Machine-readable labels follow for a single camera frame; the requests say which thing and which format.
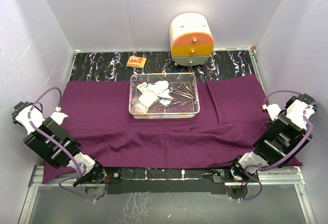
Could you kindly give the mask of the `metal mesh instrument tray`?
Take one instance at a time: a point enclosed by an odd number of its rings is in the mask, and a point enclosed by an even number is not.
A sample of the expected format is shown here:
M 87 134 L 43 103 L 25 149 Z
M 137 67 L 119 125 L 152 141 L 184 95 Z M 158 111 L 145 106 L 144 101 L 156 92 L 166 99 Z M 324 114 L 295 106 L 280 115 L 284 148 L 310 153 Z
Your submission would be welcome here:
M 137 86 L 146 82 L 154 84 L 157 81 L 166 80 L 169 86 L 173 86 L 177 90 L 177 95 L 171 95 L 174 99 L 172 102 L 164 106 L 158 100 L 148 108 L 147 113 L 134 114 L 131 111 L 132 105 L 140 103 L 138 98 L 143 94 Z M 195 99 L 182 92 L 178 86 L 179 82 L 184 82 L 195 94 Z M 197 89 L 196 77 L 193 73 L 154 73 L 154 74 L 134 74 L 130 78 L 129 90 L 129 113 L 135 119 L 160 119 L 160 118 L 192 118 L 200 111 L 199 96 Z

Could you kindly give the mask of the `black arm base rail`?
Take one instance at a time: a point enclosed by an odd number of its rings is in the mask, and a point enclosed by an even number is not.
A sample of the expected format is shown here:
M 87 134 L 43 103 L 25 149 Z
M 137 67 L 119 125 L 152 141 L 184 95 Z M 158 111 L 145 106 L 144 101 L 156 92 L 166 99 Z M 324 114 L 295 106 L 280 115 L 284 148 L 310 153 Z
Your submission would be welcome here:
M 230 169 L 156 169 L 104 167 L 92 170 L 73 186 L 100 184 L 106 194 L 122 193 L 211 193 L 246 198 L 249 179 L 234 180 Z

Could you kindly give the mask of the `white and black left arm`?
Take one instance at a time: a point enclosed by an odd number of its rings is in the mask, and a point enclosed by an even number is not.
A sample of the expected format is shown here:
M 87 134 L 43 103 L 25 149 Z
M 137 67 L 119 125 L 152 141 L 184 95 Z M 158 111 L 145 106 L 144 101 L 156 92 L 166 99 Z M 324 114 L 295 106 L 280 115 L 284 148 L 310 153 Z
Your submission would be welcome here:
M 67 114 L 57 107 L 45 118 L 43 110 L 33 103 L 19 102 L 11 114 L 13 123 L 23 126 L 27 136 L 23 142 L 52 167 L 72 168 L 78 179 L 77 186 L 85 182 L 99 183 L 105 180 L 106 171 L 98 161 L 81 152 L 81 144 L 61 127 Z

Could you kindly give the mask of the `purple cloth drape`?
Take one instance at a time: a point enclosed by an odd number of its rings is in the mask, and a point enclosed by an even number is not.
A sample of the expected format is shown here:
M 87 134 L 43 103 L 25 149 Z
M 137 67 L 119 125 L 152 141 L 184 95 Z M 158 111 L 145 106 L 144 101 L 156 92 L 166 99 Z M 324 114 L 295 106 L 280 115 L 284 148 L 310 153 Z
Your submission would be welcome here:
M 267 130 L 255 75 L 198 83 L 200 111 L 182 119 L 133 118 L 129 87 L 71 81 L 60 102 L 68 116 L 62 127 L 105 167 L 207 168 L 251 152 Z

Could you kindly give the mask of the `white gauze pack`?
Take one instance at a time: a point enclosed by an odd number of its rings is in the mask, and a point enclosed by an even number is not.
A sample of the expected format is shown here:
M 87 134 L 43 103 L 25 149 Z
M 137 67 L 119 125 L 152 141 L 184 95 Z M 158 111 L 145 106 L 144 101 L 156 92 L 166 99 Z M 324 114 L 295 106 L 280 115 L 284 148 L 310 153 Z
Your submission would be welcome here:
M 142 105 L 149 108 L 158 100 L 158 97 L 153 92 L 147 91 L 143 93 L 138 100 Z

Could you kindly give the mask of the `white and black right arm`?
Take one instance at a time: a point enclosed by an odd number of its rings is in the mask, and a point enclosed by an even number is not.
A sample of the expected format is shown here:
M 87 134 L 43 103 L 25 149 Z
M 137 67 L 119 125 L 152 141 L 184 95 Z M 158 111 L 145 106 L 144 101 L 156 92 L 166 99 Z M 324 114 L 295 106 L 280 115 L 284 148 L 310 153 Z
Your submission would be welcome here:
M 238 156 L 229 174 L 233 180 L 247 181 L 256 172 L 281 168 L 312 139 L 310 118 L 317 111 L 316 101 L 307 94 L 292 96 L 281 109 L 278 104 L 261 106 L 268 113 L 267 130 L 253 144 L 252 152 Z

